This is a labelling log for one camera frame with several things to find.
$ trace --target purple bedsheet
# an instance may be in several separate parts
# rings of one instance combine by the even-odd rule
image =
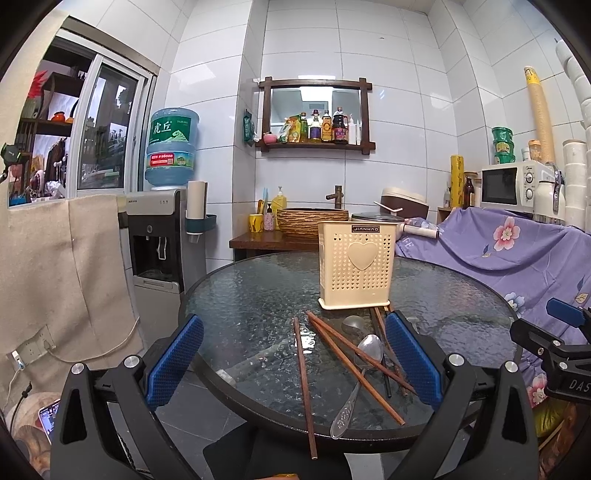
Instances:
[[[396,254],[469,275],[505,297],[519,317],[567,344],[586,343],[580,331],[546,313],[552,297],[585,306],[591,293],[591,236],[516,217],[504,210],[454,209],[439,225],[439,240],[403,236]],[[541,361],[524,352],[519,370],[532,407],[545,399]]]

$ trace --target mirror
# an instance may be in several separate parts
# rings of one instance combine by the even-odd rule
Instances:
[[[318,110],[322,118],[326,110],[333,116],[338,107],[342,107],[343,113],[351,115],[357,122],[361,118],[360,91],[330,86],[271,89],[271,132],[277,135],[290,116],[306,112],[310,122],[314,110]]]

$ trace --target water bottle label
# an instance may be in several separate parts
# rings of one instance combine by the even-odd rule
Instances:
[[[150,167],[190,167],[193,168],[193,154],[188,152],[159,152],[149,157]]]
[[[156,142],[188,142],[191,119],[188,116],[162,116],[152,121],[149,145]]]

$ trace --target cutlery holder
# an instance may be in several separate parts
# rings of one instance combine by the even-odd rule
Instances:
[[[320,222],[320,306],[325,310],[389,305],[396,224]]]

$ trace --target bronze faucet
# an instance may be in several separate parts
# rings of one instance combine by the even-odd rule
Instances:
[[[335,185],[335,192],[327,195],[326,199],[335,199],[335,209],[341,210],[341,208],[343,208],[343,186]]]

